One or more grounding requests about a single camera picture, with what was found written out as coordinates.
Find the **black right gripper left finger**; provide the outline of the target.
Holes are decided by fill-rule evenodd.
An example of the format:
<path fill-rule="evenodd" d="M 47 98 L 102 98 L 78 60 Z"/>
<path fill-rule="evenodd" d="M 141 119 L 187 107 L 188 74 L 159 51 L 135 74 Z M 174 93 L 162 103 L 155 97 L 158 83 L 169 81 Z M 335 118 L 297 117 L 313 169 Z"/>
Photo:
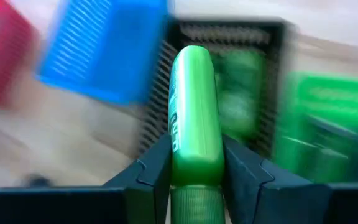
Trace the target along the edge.
<path fill-rule="evenodd" d="M 99 186 L 0 188 L 0 223 L 165 223 L 171 140 Z"/>

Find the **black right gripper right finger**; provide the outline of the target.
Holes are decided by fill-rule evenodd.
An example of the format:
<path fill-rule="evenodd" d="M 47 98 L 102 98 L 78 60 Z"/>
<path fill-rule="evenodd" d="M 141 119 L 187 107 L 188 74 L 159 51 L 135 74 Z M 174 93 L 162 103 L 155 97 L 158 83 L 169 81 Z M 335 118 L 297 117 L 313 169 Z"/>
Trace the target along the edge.
<path fill-rule="evenodd" d="M 223 136 L 233 223 L 358 223 L 358 183 L 314 184 Z"/>

